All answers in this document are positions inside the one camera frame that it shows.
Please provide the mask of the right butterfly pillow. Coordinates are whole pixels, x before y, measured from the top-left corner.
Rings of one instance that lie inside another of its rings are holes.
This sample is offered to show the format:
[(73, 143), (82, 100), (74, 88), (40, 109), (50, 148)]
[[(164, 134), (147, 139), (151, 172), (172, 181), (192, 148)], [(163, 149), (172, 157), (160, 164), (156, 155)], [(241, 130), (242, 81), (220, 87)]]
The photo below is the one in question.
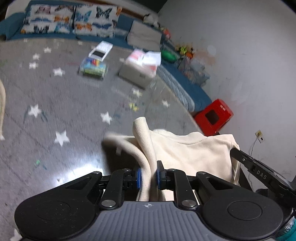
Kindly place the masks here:
[(81, 4), (75, 10), (73, 33), (76, 35), (113, 38), (121, 11), (121, 6)]

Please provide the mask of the cream garment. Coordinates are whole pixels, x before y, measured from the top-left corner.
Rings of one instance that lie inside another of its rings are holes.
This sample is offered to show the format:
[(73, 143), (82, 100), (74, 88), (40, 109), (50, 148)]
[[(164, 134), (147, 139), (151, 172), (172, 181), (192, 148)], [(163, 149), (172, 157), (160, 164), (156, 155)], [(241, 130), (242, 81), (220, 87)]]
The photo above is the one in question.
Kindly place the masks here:
[(163, 129), (150, 130), (144, 117), (134, 120), (133, 135), (107, 133), (103, 143), (135, 158), (141, 171), (137, 201), (169, 201), (173, 194), (157, 188), (157, 161), (165, 169), (178, 169), (189, 176), (204, 171), (237, 185), (240, 163), (230, 156), (238, 149), (232, 134), (206, 137), (200, 132), (178, 136)]

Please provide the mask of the butterfly pillow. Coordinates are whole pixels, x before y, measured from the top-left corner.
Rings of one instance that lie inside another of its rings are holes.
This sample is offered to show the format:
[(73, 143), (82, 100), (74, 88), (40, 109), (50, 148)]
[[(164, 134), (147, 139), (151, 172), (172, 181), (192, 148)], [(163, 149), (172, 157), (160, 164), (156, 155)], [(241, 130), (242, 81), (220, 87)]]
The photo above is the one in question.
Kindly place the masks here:
[(28, 8), (21, 34), (69, 34), (72, 29), (74, 5), (33, 4)]
[(81, 4), (75, 10), (73, 33), (76, 35), (113, 38), (121, 11), (121, 6)]

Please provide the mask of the tissue box with tissue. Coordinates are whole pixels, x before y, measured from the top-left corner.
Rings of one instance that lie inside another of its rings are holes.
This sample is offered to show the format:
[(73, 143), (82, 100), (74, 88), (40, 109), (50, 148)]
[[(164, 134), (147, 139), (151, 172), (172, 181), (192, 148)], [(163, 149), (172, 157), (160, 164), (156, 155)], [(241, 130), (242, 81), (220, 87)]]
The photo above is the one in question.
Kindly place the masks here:
[(155, 78), (157, 68), (161, 65), (161, 60), (161, 52), (144, 52), (135, 49), (124, 60), (118, 76), (141, 89), (146, 89)]

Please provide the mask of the white phone box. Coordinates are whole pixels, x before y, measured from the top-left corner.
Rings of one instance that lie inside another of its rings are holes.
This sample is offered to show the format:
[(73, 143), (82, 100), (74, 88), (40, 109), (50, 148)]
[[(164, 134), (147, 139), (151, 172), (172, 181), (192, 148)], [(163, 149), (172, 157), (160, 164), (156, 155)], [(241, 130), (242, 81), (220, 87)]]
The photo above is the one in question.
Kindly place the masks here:
[(113, 45), (106, 41), (101, 41), (89, 54), (88, 57), (103, 61), (111, 51)]

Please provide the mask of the beige plain pillow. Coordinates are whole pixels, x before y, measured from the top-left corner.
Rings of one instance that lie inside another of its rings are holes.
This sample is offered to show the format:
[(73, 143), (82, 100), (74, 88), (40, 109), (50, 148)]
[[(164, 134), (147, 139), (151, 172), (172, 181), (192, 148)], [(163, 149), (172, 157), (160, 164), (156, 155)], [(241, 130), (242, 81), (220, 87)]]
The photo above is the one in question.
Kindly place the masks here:
[(139, 21), (133, 21), (126, 40), (129, 45), (138, 49), (159, 52), (161, 38), (161, 32)]

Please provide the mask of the green bowl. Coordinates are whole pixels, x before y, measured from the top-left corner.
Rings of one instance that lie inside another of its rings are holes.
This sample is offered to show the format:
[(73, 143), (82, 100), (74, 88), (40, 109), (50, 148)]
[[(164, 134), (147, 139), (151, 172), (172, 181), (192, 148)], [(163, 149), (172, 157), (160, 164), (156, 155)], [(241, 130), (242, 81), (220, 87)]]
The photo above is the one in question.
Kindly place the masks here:
[(167, 61), (169, 63), (175, 63), (180, 59), (178, 56), (176, 56), (169, 50), (165, 50), (165, 49), (161, 51), (161, 56), (162, 56), (162, 60)]

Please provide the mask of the red plastic stool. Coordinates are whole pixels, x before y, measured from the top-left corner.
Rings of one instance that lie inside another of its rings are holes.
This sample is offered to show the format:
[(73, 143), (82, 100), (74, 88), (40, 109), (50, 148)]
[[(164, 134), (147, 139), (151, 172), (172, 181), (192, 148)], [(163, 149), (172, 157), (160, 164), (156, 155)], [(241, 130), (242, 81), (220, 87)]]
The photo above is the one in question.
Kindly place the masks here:
[(233, 117), (229, 106), (221, 99), (213, 101), (194, 116), (194, 120), (205, 136), (215, 136)]

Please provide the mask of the left butterfly pillow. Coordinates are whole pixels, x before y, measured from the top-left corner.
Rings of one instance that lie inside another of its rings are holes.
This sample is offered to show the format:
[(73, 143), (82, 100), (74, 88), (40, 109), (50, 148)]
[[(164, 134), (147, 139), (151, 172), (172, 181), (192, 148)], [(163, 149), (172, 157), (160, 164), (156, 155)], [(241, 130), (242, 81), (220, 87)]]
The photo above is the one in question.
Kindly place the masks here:
[(28, 8), (21, 34), (69, 34), (72, 29), (74, 5), (33, 4)]

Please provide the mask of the grey star patterned tablecloth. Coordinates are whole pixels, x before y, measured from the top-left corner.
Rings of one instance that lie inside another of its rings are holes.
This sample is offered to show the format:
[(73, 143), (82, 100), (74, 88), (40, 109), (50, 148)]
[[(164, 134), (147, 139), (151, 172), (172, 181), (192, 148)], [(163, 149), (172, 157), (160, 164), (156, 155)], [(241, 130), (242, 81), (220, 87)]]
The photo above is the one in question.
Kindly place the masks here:
[(1, 42), (1, 80), (6, 89), (1, 140), (1, 240), (16, 238), (14, 212), (25, 199), (86, 175), (104, 175), (133, 160), (102, 146), (107, 132), (132, 135), (144, 116), (151, 130), (176, 135), (198, 130), (165, 82), (145, 89), (119, 78), (130, 49), (113, 47), (106, 76), (78, 69), (95, 44), (64, 39)]

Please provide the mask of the clear plastic storage box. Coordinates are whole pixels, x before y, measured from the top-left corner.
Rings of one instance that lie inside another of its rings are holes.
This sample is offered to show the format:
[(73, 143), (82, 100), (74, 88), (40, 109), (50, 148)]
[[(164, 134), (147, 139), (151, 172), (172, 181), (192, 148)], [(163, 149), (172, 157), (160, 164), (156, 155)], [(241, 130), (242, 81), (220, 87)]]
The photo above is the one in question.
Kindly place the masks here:
[(205, 66), (196, 59), (183, 58), (178, 65), (178, 70), (199, 87), (204, 86), (206, 81), (210, 79)]

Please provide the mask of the wall power socket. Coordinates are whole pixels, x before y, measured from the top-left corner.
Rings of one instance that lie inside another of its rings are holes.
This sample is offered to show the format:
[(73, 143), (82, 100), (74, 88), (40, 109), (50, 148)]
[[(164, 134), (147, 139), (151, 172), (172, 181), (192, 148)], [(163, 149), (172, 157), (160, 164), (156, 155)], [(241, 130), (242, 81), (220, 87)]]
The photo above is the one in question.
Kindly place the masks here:
[(258, 130), (258, 131), (255, 133), (255, 135), (256, 135), (256, 138), (258, 139), (258, 141), (259, 141), (260, 143), (262, 143), (262, 142), (264, 141), (264, 136), (263, 136), (263, 133), (262, 133), (261, 130)]

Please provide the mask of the colourful clear plastic case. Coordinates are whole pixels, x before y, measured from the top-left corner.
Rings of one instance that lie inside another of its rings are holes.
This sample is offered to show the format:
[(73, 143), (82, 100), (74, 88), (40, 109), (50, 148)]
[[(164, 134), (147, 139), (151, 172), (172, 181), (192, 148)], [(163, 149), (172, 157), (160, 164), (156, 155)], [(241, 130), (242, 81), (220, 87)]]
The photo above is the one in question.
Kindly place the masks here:
[(93, 58), (84, 58), (79, 66), (78, 73), (80, 75), (86, 75), (97, 79), (103, 79), (108, 72), (108, 66)]

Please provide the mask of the yellow orange plush toy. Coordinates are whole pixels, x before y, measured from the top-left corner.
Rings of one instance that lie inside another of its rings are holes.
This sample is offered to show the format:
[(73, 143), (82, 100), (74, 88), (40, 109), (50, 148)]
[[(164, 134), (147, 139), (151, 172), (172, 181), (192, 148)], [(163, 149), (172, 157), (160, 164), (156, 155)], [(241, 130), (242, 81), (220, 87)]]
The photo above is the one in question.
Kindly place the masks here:
[(176, 45), (175, 50), (183, 57), (189, 59), (194, 57), (195, 49), (190, 45)]

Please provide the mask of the black white plush toy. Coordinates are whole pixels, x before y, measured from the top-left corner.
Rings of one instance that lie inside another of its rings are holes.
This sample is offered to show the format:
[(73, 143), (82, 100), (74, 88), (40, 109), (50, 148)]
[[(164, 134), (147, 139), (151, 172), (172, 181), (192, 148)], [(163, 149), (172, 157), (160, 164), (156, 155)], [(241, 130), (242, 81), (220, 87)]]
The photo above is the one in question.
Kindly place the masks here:
[(146, 14), (143, 17), (143, 23), (149, 25), (157, 25), (158, 24), (158, 16), (153, 14)]

